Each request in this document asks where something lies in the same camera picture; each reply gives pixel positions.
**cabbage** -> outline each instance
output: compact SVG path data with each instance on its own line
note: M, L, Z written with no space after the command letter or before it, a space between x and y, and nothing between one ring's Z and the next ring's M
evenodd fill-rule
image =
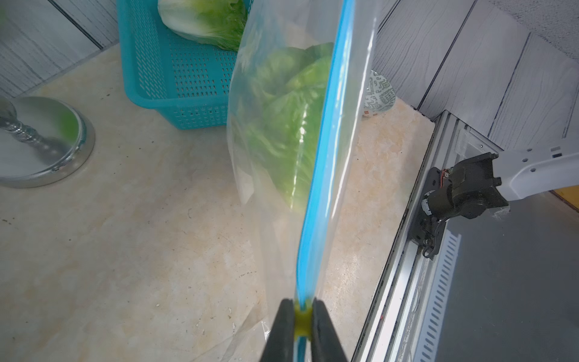
M290 208L305 210L312 183L333 43L275 50L245 77L244 139Z
M236 52L247 11L243 0L159 0L163 23L177 35Z

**red wire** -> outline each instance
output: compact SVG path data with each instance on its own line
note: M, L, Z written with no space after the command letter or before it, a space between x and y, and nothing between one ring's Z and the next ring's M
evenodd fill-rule
M440 171L440 188L442 188L442 178L444 177L444 173L447 171L448 169L443 169L442 171Z

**silver round base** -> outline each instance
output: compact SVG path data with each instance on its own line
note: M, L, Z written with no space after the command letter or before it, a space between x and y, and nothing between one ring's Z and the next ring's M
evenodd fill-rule
M15 140L0 129L0 185L29 188L51 184L76 171L94 147L93 125L68 104L47 97L10 101L23 124L64 147L62 157L47 163L38 149Z

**teal plastic basket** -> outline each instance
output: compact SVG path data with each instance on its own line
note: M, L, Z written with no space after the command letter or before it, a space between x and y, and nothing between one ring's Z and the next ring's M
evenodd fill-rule
M236 53L173 33L161 21L157 0L116 4L127 97L178 129L224 125Z

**yellow object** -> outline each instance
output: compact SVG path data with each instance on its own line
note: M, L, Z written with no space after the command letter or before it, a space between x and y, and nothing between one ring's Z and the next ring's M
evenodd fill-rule
M294 303L295 323L294 323L294 339L297 341L298 337L307 337L312 339L312 301L306 301L306 310L299 308L299 303Z
M579 185L557 189L555 192L575 208L579 209Z

